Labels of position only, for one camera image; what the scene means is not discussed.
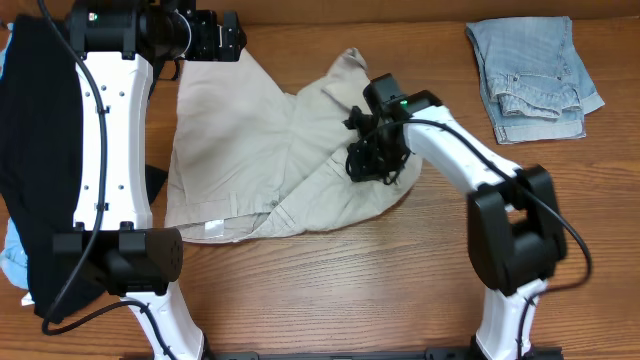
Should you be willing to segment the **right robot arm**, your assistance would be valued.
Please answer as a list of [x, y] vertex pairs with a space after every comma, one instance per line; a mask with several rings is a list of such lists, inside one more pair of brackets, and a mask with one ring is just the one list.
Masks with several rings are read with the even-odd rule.
[[390, 74], [371, 80], [363, 97], [370, 111], [353, 107], [344, 122], [358, 134], [345, 164], [352, 181], [396, 185], [417, 157], [466, 198], [468, 255], [485, 286], [482, 321], [469, 345], [432, 347], [425, 358], [563, 358], [561, 348], [530, 341], [539, 297], [567, 254], [550, 174], [500, 157], [438, 97], [427, 90], [407, 95]]

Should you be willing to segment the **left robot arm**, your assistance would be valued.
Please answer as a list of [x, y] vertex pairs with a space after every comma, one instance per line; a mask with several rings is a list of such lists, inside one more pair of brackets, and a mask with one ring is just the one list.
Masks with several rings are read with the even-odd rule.
[[156, 359], [209, 359], [178, 279], [183, 241], [155, 228], [146, 188], [145, 121], [167, 61], [235, 62], [238, 15], [192, 1], [77, 1], [63, 44], [82, 92], [81, 187], [72, 230], [53, 239], [71, 279], [101, 285], [130, 309]]

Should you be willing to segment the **beige khaki shorts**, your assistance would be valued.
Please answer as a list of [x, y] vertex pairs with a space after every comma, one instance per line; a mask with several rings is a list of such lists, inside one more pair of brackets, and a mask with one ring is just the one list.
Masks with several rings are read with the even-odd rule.
[[232, 243], [335, 230], [395, 205], [418, 180], [419, 158], [392, 184], [355, 183], [345, 170], [357, 139], [345, 120], [365, 104], [367, 69], [350, 48], [289, 94], [248, 52], [231, 63], [186, 63], [165, 225], [187, 242]]

